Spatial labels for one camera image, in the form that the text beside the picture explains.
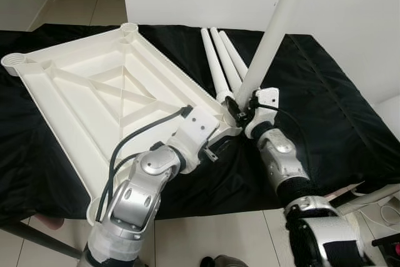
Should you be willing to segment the grey robot right leg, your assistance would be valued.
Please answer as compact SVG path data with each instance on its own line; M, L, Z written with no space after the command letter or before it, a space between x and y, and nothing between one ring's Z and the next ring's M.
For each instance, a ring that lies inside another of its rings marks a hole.
M218 255L214 258L204 256L199 267L249 267L249 265L233 256Z

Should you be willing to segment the dark metal table leg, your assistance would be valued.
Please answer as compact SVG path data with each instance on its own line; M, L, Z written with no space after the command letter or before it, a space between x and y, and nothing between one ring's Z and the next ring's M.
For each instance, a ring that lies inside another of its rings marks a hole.
M51 249L58 253L62 253L63 255L70 256L71 258L82 258L82 250L75 249L75 247L63 243L59 239L53 238L52 236L49 236L40 230L34 229L22 221L0 225L0 229L12 235L18 236L18 238L28 239L28 241L31 241L32 243L41 245L46 249Z

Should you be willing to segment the white floor fan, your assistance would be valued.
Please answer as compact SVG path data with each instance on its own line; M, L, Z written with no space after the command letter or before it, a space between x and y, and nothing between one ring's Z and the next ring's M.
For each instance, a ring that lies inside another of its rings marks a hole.
M400 94L397 94L393 98L386 99L382 103L374 105L374 109L383 119L384 123L391 130L392 135L396 139L400 139ZM369 207L369 205L376 204L378 206L378 213L382 213L384 204L388 203L389 199L399 195L399 184L389 184L374 191L373 193L362 196L361 199L357 199L354 204L346 204L346 209L351 210L346 215L346 218L353 225L358 226L360 235L367 239L378 239L388 238L388 236L400 233L399 222L400 212L398 208L394 208L393 211L397 213L397 223L386 224L386 219L382 218L381 222L371 219L371 216L364 213L363 209Z

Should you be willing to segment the black fabric table cover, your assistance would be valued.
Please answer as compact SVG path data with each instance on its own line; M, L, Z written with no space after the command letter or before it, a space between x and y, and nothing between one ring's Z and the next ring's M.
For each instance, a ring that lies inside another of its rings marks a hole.
M312 36L283 39L263 86L279 90L278 126L320 193L398 181L398 140Z

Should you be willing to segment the white plastic table leg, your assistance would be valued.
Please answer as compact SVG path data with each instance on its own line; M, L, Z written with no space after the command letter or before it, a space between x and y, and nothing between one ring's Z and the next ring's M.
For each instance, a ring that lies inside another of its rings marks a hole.
M220 30L218 32L220 37L222 38L222 43L225 45L228 55L231 58L232 64L235 66L236 70L238 71L238 75L243 81L246 77L248 66L244 63L242 56L233 45L231 38L229 38L226 32L223 30Z
M260 43L249 65L248 72L237 91L235 101L239 109L245 109L252 93L260 89L263 79L286 35L302 0L278 0Z
M217 52L214 48L211 36L206 28L200 29L204 49L206 51L206 58L209 64L209 70L211 70L212 83L216 92L215 98L219 103L224 103L227 98L232 98L233 94L229 88L226 77L223 73L222 66L220 65Z
M229 88L231 89L231 92L235 94L242 84L241 78L238 75L237 69L232 62L231 56L228 53L228 49L226 49L226 45L224 44L218 29L212 27L209 32L214 40L220 62L222 62L222 68L226 75L226 79L228 80Z

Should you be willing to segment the black magenta appliance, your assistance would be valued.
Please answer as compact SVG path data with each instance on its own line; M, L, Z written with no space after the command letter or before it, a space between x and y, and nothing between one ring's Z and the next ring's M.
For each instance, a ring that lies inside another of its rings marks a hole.
M400 234L374 239L371 245L378 248L388 267L400 267Z

